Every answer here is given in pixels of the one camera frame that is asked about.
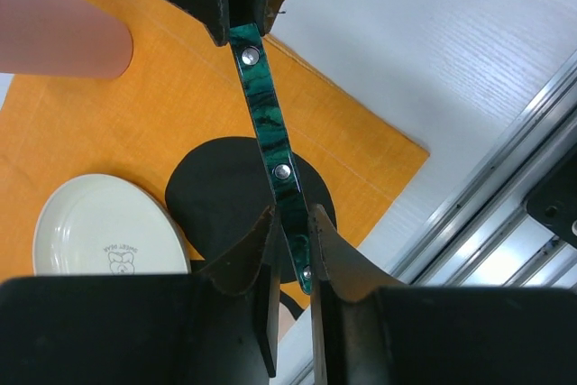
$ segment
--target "black disc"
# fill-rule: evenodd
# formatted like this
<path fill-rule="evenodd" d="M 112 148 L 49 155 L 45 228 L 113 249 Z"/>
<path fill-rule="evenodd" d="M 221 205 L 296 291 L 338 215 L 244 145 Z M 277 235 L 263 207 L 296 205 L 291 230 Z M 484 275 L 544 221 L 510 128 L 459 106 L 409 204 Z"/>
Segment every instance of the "black disc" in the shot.
<path fill-rule="evenodd" d="M 336 227 L 324 181 L 305 160 L 296 154 L 295 158 L 307 204 L 324 206 Z M 261 152 L 249 137 L 215 139 L 189 152 L 170 176 L 165 198 L 170 216 L 206 261 L 239 242 L 264 208 L 274 204 Z M 295 281 L 287 243 L 280 243 L 280 279 Z"/>

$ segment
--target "metal pin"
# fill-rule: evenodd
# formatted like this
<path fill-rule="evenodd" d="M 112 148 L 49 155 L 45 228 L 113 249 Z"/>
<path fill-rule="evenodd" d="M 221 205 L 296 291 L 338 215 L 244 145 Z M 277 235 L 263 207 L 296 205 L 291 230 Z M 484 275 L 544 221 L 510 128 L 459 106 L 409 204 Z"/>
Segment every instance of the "metal pin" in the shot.
<path fill-rule="evenodd" d="M 279 164 L 277 167 L 274 168 L 274 176 L 277 179 L 288 179 L 290 176 L 290 166 L 288 164 Z"/>
<path fill-rule="evenodd" d="M 256 63 L 259 61 L 260 56 L 261 55 L 259 54 L 259 51 L 257 49 L 255 49 L 254 47 L 247 47 L 246 49 L 244 49 L 241 59 L 243 60 L 244 65 L 252 66 L 256 65 Z"/>

